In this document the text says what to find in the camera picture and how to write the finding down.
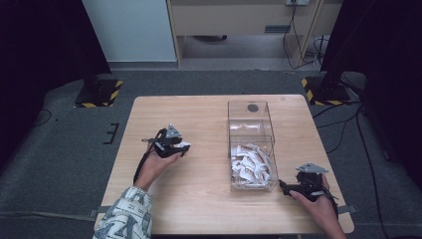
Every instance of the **patterned sleeve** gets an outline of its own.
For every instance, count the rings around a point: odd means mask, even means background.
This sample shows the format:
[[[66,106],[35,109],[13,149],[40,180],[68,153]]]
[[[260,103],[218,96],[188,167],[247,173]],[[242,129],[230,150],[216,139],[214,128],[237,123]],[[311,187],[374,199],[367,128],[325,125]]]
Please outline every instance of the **patterned sleeve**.
[[[106,212],[93,239],[150,238],[152,199],[142,189],[128,188]]]

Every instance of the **clear plastic box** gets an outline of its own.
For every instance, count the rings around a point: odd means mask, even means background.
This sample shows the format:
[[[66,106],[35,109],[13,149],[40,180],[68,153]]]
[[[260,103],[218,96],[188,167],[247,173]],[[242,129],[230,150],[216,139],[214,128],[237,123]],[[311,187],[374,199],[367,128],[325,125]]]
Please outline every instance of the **clear plastic box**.
[[[274,133],[267,102],[228,103],[232,189],[266,189],[278,184]]]

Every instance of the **power outlet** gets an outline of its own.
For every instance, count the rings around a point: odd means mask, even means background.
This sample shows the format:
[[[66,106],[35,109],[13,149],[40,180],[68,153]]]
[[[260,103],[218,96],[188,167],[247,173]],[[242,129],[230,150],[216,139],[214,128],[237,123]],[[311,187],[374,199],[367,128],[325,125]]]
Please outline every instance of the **power outlet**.
[[[286,5],[288,6],[308,6],[310,5],[311,0],[286,0]]]

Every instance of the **wooden table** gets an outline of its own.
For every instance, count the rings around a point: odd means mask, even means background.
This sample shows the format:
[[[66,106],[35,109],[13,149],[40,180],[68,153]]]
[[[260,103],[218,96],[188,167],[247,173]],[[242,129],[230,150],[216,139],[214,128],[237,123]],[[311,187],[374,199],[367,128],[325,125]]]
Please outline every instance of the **wooden table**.
[[[268,102],[279,178],[297,183],[296,167],[313,162],[329,170],[330,191],[338,205],[344,205],[305,98],[242,95],[137,98],[102,206],[112,205],[131,186],[146,150],[141,140],[154,137],[172,123],[192,146],[149,189],[154,200],[153,234],[319,233],[307,212],[292,197],[283,195],[279,186],[272,192],[230,189],[229,101]],[[339,222],[346,233],[354,228],[348,213],[339,215]]]

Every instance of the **hand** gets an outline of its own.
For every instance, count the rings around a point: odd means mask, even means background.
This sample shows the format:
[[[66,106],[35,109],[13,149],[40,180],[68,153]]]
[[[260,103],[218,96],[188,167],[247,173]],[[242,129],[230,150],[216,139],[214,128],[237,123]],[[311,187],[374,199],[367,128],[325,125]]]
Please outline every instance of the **hand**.
[[[175,162],[181,155],[181,152],[177,152],[172,154],[169,157],[161,158],[156,151],[152,151],[148,158],[146,159],[145,163],[140,170],[138,178],[134,183],[134,186],[142,188],[145,191],[148,191],[149,187],[151,186],[152,182],[161,174],[164,169]]]
[[[322,175],[322,185],[329,189],[326,177]],[[318,225],[328,238],[346,238],[337,220],[337,215],[332,208],[331,201],[326,196],[320,196],[315,202],[309,201],[303,195],[296,191],[291,191],[291,195],[307,209]]]

